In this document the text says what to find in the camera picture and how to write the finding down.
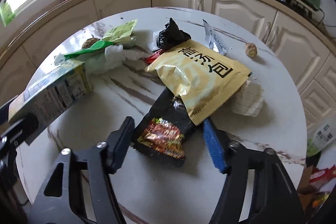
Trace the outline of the green yellow carton box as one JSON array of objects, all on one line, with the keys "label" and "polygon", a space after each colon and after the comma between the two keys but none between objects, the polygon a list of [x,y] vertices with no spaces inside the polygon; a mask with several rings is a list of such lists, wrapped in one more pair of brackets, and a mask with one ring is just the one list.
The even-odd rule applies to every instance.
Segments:
[{"label": "green yellow carton box", "polygon": [[37,129],[26,139],[30,145],[56,118],[92,90],[85,63],[68,60],[35,81],[9,106],[9,122],[28,114],[38,120]]}]

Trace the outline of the black noodle wrapper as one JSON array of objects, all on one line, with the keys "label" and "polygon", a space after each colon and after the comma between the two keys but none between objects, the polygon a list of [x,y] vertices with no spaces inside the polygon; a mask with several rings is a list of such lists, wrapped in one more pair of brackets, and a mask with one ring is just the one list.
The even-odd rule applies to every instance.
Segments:
[{"label": "black noodle wrapper", "polygon": [[165,88],[134,129],[131,146],[147,157],[180,168],[186,159],[183,143],[196,129],[182,99]]}]

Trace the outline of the brown walnut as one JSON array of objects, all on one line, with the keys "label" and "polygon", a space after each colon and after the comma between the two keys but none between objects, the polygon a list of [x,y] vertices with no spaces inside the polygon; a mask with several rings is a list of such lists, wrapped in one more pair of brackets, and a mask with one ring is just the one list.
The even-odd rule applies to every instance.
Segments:
[{"label": "brown walnut", "polygon": [[99,38],[90,38],[90,39],[86,39],[86,41],[82,44],[81,48],[82,49],[87,49],[90,48],[91,46],[94,45],[94,43],[96,43],[97,41],[99,41]]}]

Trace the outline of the green plastic wrapper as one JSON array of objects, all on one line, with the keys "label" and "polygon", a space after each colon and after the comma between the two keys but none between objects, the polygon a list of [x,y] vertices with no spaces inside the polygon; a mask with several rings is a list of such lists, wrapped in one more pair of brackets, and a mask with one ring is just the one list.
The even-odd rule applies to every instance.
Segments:
[{"label": "green plastic wrapper", "polygon": [[65,64],[69,60],[81,61],[84,63],[89,75],[100,75],[107,72],[105,69],[104,50],[111,45],[117,44],[99,40],[87,49],[81,49],[66,54],[59,53],[54,59],[54,64]]}]

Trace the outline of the yellow snack bag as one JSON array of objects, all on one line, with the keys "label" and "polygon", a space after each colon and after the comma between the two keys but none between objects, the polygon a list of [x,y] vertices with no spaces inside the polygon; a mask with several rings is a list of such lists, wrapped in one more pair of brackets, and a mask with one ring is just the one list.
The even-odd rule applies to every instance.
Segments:
[{"label": "yellow snack bag", "polygon": [[183,101],[190,120],[199,125],[248,80],[251,70],[193,40],[183,42],[145,68]]}]

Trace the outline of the light green snack packet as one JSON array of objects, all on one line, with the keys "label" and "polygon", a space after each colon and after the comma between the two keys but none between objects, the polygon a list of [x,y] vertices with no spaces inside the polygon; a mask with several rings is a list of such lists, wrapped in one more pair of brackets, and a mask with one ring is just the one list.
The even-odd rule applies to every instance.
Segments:
[{"label": "light green snack packet", "polygon": [[138,20],[134,19],[119,25],[111,30],[107,31],[102,37],[103,41],[111,42],[115,44],[128,43],[132,39],[132,33],[137,25]]}]

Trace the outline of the red candy wrapper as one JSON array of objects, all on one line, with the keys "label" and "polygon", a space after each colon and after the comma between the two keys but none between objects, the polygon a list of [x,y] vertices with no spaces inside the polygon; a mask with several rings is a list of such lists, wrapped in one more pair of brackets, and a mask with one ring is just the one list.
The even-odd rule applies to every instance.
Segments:
[{"label": "red candy wrapper", "polygon": [[162,55],[163,53],[165,53],[165,50],[160,49],[155,51],[152,55],[144,58],[143,61],[145,61],[146,64],[150,65],[151,63],[153,63],[157,58],[160,57],[160,55]]}]

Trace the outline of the silver foil sachet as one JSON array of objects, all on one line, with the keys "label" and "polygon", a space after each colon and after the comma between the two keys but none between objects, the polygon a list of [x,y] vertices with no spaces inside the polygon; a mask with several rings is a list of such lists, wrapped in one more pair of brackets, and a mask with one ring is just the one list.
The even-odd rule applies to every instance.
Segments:
[{"label": "silver foil sachet", "polygon": [[217,32],[213,29],[209,23],[203,19],[203,24],[205,27],[205,40],[209,44],[209,49],[217,52],[223,56],[227,54],[226,46],[222,40],[222,38],[217,34]]}]

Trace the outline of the black plastic bag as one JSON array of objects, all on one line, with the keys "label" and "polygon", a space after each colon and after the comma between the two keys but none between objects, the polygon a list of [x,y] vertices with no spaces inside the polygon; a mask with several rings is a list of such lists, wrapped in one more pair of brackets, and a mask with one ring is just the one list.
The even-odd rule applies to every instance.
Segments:
[{"label": "black plastic bag", "polygon": [[156,43],[159,49],[167,51],[189,39],[190,34],[180,30],[176,22],[170,18],[165,24],[165,29],[159,32]]}]

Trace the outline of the cardboard box with trash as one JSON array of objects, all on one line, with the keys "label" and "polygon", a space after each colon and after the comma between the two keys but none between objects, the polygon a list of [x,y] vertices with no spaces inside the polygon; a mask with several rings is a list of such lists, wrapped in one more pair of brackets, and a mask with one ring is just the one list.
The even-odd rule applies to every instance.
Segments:
[{"label": "cardboard box with trash", "polygon": [[324,205],[332,192],[331,184],[335,182],[335,163],[319,164],[320,157],[321,153],[318,153],[306,158],[297,189],[306,222],[309,222]]}]

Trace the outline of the white green trash bag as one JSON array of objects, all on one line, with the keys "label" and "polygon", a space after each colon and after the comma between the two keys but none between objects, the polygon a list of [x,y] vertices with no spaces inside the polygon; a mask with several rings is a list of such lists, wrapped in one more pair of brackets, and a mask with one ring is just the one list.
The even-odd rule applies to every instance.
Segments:
[{"label": "white green trash bag", "polygon": [[312,157],[321,152],[335,140],[335,123],[327,122],[315,130],[307,140],[306,157]]}]

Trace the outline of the cream base cabinets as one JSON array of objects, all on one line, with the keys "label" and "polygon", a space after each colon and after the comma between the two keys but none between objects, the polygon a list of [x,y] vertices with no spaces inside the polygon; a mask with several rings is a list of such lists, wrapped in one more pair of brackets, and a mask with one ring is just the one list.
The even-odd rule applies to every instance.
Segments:
[{"label": "cream base cabinets", "polygon": [[282,61],[311,126],[335,110],[335,38],[275,0],[68,0],[30,24],[1,51],[1,101],[20,93],[58,45],[96,20],[139,8],[184,8],[246,29]]}]

